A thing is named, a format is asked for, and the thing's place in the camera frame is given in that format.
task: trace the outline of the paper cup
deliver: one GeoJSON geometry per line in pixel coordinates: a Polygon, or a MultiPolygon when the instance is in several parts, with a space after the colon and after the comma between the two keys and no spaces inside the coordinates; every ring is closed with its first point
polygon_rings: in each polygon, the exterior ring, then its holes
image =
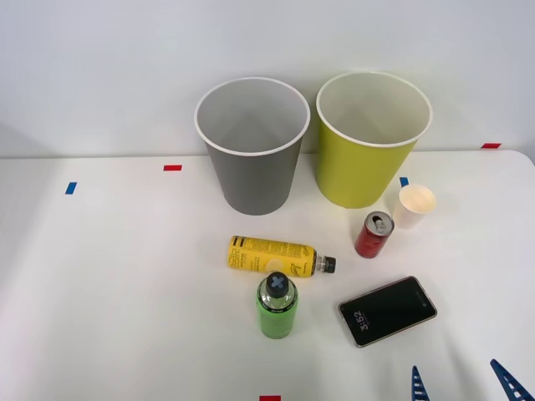
{"type": "Polygon", "coordinates": [[[195,126],[230,206],[265,215],[283,205],[309,122],[305,98],[275,79],[235,79],[203,96],[195,126]]]}
{"type": "Polygon", "coordinates": [[[386,73],[330,79],[318,93],[318,187],[336,205],[373,205],[428,130],[433,112],[416,86],[386,73]]]}
{"type": "Polygon", "coordinates": [[[423,185],[408,184],[401,188],[394,208],[394,223],[398,228],[412,228],[436,207],[436,198],[423,185]]]}

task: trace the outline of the yellow paper cup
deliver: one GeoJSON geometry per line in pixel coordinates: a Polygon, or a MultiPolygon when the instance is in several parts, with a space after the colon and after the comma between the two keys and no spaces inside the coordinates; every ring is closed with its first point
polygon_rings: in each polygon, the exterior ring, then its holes
{"type": "Polygon", "coordinates": [[[428,130],[433,110],[421,90],[392,74],[330,79],[316,98],[321,127],[318,187],[336,205],[373,205],[428,130]]]}

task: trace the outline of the smartphone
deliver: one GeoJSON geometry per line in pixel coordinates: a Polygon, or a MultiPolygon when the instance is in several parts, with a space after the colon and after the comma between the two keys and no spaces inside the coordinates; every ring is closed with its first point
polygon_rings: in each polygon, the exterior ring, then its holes
{"type": "Polygon", "coordinates": [[[365,347],[436,316],[415,277],[377,288],[339,305],[357,347],[365,347]]]}

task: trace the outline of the black bottle cap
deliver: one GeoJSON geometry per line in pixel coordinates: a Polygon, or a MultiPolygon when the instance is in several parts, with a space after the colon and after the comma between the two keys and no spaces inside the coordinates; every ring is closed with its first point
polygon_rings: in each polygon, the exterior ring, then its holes
{"type": "Polygon", "coordinates": [[[282,298],[288,294],[289,281],[284,273],[273,272],[267,276],[266,292],[271,298],[282,298]]]}
{"type": "Polygon", "coordinates": [[[331,257],[331,256],[326,256],[324,272],[334,273],[334,269],[336,269],[336,258],[331,257]]]}

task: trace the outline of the green water bottle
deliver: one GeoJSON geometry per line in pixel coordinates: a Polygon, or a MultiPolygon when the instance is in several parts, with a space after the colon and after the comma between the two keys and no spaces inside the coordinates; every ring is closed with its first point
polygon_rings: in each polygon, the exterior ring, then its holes
{"type": "Polygon", "coordinates": [[[285,338],[292,331],[297,308],[298,289],[284,273],[273,272],[262,280],[257,291],[257,310],[266,337],[285,338]]]}

